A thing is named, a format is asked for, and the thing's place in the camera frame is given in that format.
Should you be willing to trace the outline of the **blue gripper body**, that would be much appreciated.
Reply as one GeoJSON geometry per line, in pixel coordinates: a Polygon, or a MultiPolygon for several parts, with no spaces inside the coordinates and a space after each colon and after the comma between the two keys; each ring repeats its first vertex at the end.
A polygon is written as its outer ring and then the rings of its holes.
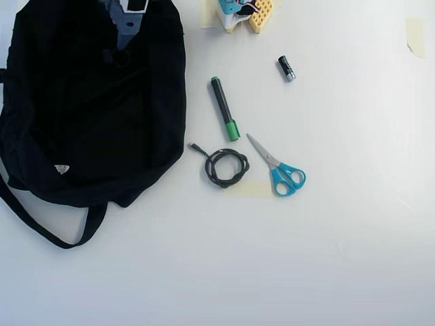
{"type": "Polygon", "coordinates": [[[148,3],[147,0],[103,1],[112,22],[116,25],[120,34],[123,35],[134,35],[139,31],[148,3]]]}

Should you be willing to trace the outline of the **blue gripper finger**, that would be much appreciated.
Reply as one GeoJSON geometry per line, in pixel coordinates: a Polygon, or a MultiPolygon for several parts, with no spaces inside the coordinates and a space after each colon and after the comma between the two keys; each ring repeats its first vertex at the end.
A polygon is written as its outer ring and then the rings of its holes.
{"type": "Polygon", "coordinates": [[[118,40],[117,49],[123,50],[128,43],[133,39],[133,37],[139,32],[139,25],[118,25],[118,40]]]}

